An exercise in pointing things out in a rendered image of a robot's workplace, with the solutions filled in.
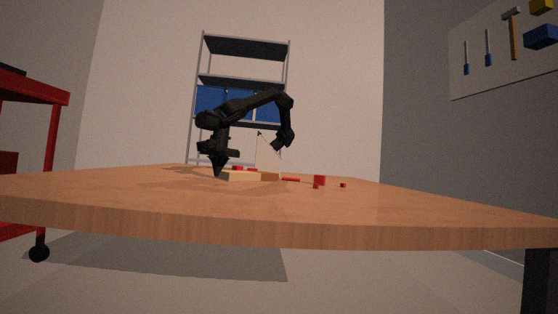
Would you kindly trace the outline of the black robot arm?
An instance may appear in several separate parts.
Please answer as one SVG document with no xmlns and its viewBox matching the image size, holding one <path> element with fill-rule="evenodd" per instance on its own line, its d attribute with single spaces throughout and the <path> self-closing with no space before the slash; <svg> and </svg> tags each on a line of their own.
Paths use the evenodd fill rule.
<svg viewBox="0 0 558 314">
<path fill-rule="evenodd" d="M 195 125 L 200 129 L 229 134 L 230 123 L 239 121 L 245 117 L 250 110 L 272 102 L 273 100 L 279 108 L 281 128 L 279 128 L 278 132 L 275 134 L 277 138 L 270 144 L 277 152 L 283 146 L 289 147 L 295 136 L 291 128 L 290 116 L 290 109 L 292 109 L 294 105 L 294 100 L 284 91 L 279 91 L 273 86 L 243 99 L 233 98 L 227 100 L 221 105 L 213 108 L 214 111 L 207 109 L 200 112 L 195 117 Z M 226 114 L 226 117 L 222 110 Z M 197 149 L 201 152 L 213 149 L 219 151 L 220 144 L 218 137 L 216 137 L 215 140 L 213 137 L 210 137 L 210 139 L 197 142 Z"/>
</svg>

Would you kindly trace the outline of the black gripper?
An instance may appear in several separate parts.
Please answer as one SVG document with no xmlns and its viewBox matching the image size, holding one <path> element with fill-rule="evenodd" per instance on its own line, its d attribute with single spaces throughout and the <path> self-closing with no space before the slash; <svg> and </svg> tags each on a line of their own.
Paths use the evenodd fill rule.
<svg viewBox="0 0 558 314">
<path fill-rule="evenodd" d="M 227 148 L 228 140 L 230 140 L 231 138 L 229 137 L 229 134 L 223 132 L 214 132 L 213 134 L 211 134 L 211 137 L 213 137 L 214 140 L 216 139 L 216 137 L 218 137 L 220 144 L 219 151 L 215 150 L 215 148 L 206 152 L 200 151 L 199 154 L 209 155 L 207 156 L 207 158 L 211 160 L 214 170 L 214 176 L 219 176 L 227 161 L 230 160 L 228 157 L 240 158 L 240 152 L 236 149 Z"/>
</svg>

